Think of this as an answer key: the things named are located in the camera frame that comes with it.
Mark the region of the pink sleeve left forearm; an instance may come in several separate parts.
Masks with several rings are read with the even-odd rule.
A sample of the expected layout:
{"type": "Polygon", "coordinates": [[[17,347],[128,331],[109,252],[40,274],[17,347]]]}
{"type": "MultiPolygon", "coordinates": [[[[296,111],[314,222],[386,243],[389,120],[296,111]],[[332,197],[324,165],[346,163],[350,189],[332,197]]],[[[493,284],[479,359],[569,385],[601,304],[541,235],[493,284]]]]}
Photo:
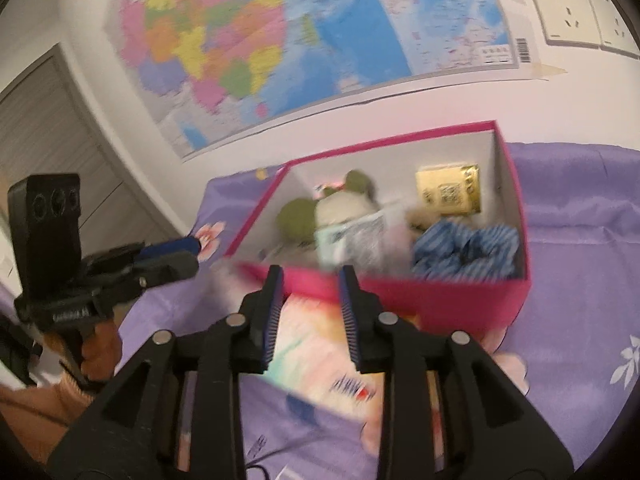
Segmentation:
{"type": "Polygon", "coordinates": [[[73,422],[96,398],[64,373],[47,387],[1,387],[1,421],[10,437],[38,466],[44,466],[73,422]]]}

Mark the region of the person left hand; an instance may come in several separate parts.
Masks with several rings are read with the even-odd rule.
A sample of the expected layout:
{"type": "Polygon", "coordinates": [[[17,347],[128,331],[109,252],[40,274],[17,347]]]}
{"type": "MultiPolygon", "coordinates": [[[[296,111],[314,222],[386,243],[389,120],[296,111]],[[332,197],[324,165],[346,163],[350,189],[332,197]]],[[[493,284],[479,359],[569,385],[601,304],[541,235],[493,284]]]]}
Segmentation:
{"type": "Polygon", "coordinates": [[[43,340],[50,350],[61,357],[63,366],[81,387],[108,382],[122,358],[122,340],[113,320],[96,324],[93,333],[81,341],[76,354],[60,334],[45,333],[43,340]]]}

